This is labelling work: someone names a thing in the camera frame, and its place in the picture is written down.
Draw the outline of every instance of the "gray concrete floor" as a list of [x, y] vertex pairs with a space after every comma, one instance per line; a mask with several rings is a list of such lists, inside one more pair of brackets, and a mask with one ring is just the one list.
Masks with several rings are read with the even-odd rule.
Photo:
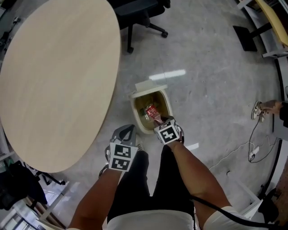
[[[45, 0], [18, 0], [0, 20], [1, 30], [9, 27], [14, 16], [26, 18]], [[185, 75], [165, 78], [157, 84], [168, 84], [167, 94], [174, 117], [184, 128], [185, 145], [199, 143], [193, 153], [208, 167], [249, 140], [257, 121], [251, 109], [256, 100], [279, 99], [279, 81], [272, 59], [263, 59], [262, 43], [255, 39], [257, 53], [244, 52], [232, 28], [250, 22], [236, 7], [234, 0], [177, 0], [164, 14], [151, 22], [169, 32], [164, 39], [157, 31], [134, 26], [134, 53], [126, 53], [127, 30], [122, 30], [122, 56], [114, 97], [106, 120], [87, 153], [72, 167], [56, 176], [76, 181], [73, 190], [56, 206], [54, 214], [68, 225], [81, 198], [97, 181], [105, 164], [104, 149], [113, 131], [125, 124], [136, 123], [128, 93], [135, 84], [149, 76], [184, 70]], [[256, 159], [268, 151], [265, 136], [273, 144], [272, 117], [256, 128], [252, 141], [262, 145]], [[162, 144], [154, 135], [144, 135], [149, 153], [148, 186], [153, 193], [158, 177]], [[278, 145], [257, 164], [248, 162], [248, 145], [242, 146], [211, 171], [222, 185], [229, 201], [241, 211], [250, 204], [249, 197], [229, 181], [231, 171], [256, 194], [270, 174]]]

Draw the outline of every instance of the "desk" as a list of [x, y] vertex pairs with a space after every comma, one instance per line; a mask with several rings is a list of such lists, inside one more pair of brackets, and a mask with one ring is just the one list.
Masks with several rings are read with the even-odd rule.
[[[242, 9], [246, 4], [248, 4], [251, 0], [243, 0], [238, 4], [238, 8]], [[255, 0], [260, 8], [262, 9], [263, 13], [265, 14], [266, 18], [268, 19], [268, 23], [261, 26], [260, 28], [256, 29], [252, 33], [249, 32], [247, 28], [244, 27], [237, 27], [233, 26], [237, 36], [241, 42], [241, 45], [245, 51], [257, 51], [255, 43], [253, 41], [253, 37], [260, 35], [261, 33], [273, 29], [275, 32], [279, 42], [283, 45], [283, 49], [271, 51], [263, 55], [263, 57], [271, 57], [277, 54], [282, 54], [282, 56], [286, 56], [287, 47], [288, 47], [288, 35], [283, 27], [281, 21], [279, 20], [278, 16], [276, 15], [275, 11], [264, 1], [264, 0]]]
[[120, 31], [106, 0], [49, 0], [19, 28], [0, 74], [0, 117], [15, 152], [43, 172], [76, 163], [96, 138], [117, 77]]

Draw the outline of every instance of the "power strip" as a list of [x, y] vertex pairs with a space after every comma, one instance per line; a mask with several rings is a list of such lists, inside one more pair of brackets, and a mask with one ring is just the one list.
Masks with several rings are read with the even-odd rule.
[[259, 152], [259, 146], [257, 146], [252, 152], [249, 154], [249, 160], [253, 160], [255, 155]]

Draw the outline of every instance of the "black cable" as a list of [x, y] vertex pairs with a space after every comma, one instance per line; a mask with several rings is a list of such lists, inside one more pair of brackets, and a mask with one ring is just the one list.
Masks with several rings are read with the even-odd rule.
[[249, 161], [249, 162], [251, 162], [252, 160], [254, 160], [254, 158], [253, 158], [252, 160], [249, 159], [249, 156], [250, 156], [250, 144], [251, 144], [250, 142], [251, 142], [251, 138], [252, 138], [252, 135], [253, 135], [253, 133], [254, 133], [254, 130], [256, 129], [257, 125], [259, 124], [259, 121], [260, 121], [260, 116], [259, 116], [259, 120], [258, 120], [257, 124], [255, 125], [255, 127], [254, 127], [254, 129], [253, 129], [253, 131], [252, 131], [252, 133], [251, 133], [251, 136], [250, 136], [250, 138], [249, 138], [249, 149], [248, 149], [248, 161]]
[[256, 228], [268, 228], [270, 230], [284, 230], [284, 227], [273, 225], [273, 224], [265, 224], [265, 223], [258, 223], [258, 222], [253, 222], [253, 221], [248, 221], [239, 217], [234, 216], [233, 214], [217, 207], [216, 205], [213, 205], [212, 203], [205, 201], [197, 196], [191, 195], [192, 200], [196, 200], [208, 207], [211, 207], [212, 209], [215, 209], [219, 212], [221, 212], [224, 216], [228, 217], [230, 220], [239, 223], [244, 226], [249, 226], [249, 227], [256, 227]]
[[274, 142], [274, 144], [273, 144], [273, 146], [272, 146], [272, 148], [271, 148], [271, 150], [269, 151], [269, 153], [265, 156], [265, 157], [263, 157], [261, 160], [259, 160], [259, 161], [254, 161], [254, 162], [252, 162], [253, 160], [254, 160], [254, 158], [251, 160], [251, 161], [249, 161], [250, 163], [258, 163], [258, 162], [260, 162], [260, 161], [262, 161], [262, 160], [264, 160], [269, 154], [270, 154], [270, 152], [272, 151], [272, 149], [274, 148], [274, 146], [275, 146], [275, 144], [276, 144], [276, 142], [277, 142], [277, 138], [276, 138], [276, 140], [275, 140], [275, 142]]

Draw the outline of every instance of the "white shirt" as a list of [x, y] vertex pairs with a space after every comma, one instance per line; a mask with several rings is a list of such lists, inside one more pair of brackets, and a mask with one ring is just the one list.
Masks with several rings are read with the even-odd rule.
[[[223, 210], [245, 219], [233, 207]], [[193, 219], [185, 213], [172, 210], [149, 210], [132, 212], [113, 218], [108, 230], [193, 230]], [[203, 230], [255, 230], [257, 228], [238, 224], [219, 211], [213, 213], [205, 222]]]

